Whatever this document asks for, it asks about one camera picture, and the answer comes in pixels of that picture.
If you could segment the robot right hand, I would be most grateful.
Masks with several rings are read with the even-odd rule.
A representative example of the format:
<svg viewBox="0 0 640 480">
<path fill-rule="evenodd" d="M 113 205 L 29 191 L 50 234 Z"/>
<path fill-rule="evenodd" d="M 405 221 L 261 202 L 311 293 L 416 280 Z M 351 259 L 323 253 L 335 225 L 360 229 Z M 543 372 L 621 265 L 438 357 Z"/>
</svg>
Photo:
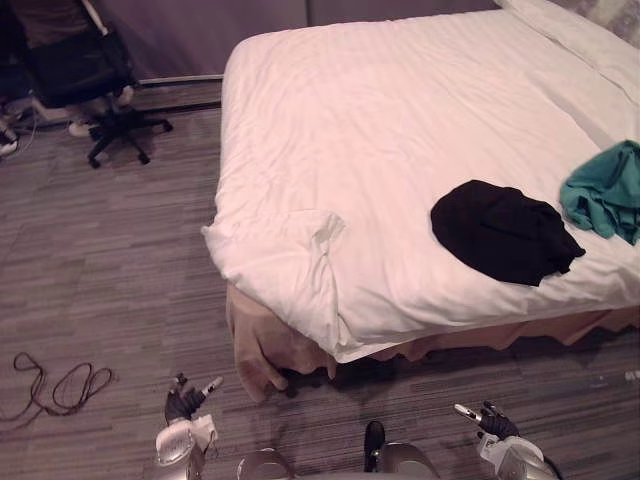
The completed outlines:
<svg viewBox="0 0 640 480">
<path fill-rule="evenodd" d="M 458 403 L 453 408 L 457 414 L 476 424 L 483 432 L 497 436 L 500 440 L 520 435 L 516 424 L 491 401 L 485 400 L 479 411 Z"/>
</svg>

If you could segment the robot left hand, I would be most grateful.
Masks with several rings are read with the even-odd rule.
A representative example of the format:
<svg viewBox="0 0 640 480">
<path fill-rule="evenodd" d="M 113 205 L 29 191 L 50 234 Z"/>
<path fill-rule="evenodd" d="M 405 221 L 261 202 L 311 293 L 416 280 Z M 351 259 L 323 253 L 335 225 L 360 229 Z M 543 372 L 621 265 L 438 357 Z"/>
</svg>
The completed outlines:
<svg viewBox="0 0 640 480">
<path fill-rule="evenodd" d="M 214 378 L 203 388 L 191 387 L 186 390 L 188 378 L 182 373 L 178 373 L 167 393 L 164 405 L 164 418 L 168 425 L 182 420 L 190 421 L 192 415 L 199 410 L 207 397 L 218 390 L 224 382 L 222 376 Z"/>
</svg>

